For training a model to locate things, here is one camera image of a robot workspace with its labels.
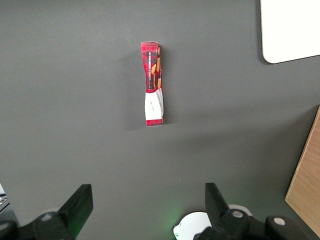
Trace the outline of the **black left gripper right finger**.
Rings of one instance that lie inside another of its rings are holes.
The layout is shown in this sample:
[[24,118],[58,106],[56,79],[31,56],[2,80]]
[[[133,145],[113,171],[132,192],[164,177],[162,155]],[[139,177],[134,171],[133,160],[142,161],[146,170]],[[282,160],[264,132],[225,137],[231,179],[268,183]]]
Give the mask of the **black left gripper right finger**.
[[240,209],[231,209],[215,183],[205,184],[205,210],[211,226],[199,240],[242,240],[249,230],[250,218]]

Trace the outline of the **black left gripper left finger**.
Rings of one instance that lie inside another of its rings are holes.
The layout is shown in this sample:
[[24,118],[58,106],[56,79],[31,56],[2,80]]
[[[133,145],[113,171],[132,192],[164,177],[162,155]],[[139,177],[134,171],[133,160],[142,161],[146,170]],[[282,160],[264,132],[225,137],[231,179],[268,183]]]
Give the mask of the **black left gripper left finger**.
[[21,240],[74,240],[93,211],[90,184],[82,184],[57,211],[48,211],[19,230]]

